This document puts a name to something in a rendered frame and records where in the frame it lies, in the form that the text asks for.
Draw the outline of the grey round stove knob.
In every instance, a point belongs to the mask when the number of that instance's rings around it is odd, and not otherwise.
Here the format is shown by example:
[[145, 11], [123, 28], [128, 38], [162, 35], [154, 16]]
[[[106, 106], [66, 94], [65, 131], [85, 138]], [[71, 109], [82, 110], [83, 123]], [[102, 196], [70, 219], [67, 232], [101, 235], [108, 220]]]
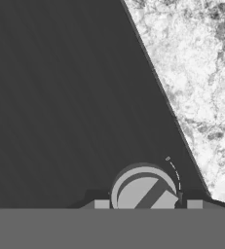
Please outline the grey round stove knob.
[[147, 162], [125, 167], [112, 184], [110, 198], [114, 209], [174, 209], [178, 202], [171, 177]]

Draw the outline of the black glass hob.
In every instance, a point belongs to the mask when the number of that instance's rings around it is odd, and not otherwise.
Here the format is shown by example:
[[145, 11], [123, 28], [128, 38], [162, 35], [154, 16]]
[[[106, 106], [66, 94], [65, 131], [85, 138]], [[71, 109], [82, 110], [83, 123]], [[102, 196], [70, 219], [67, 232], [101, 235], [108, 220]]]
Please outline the black glass hob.
[[136, 162], [206, 187], [123, 0], [0, 0], [0, 208], [104, 195]]

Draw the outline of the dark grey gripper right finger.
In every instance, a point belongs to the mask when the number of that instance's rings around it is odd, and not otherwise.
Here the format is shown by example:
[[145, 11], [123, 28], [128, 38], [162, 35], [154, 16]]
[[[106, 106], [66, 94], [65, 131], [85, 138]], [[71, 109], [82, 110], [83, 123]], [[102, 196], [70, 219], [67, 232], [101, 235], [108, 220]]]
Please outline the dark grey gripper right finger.
[[222, 209], [225, 202], [212, 199], [205, 192], [192, 190], [182, 193], [182, 205], [187, 209]]

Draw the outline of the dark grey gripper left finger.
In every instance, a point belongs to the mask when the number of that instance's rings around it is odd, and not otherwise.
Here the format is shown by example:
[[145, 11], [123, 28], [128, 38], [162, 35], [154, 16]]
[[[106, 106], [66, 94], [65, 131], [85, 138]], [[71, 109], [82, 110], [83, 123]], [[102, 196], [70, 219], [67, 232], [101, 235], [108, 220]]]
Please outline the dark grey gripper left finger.
[[110, 193], [108, 190], [87, 190], [81, 200], [70, 205], [71, 209], [109, 209]]

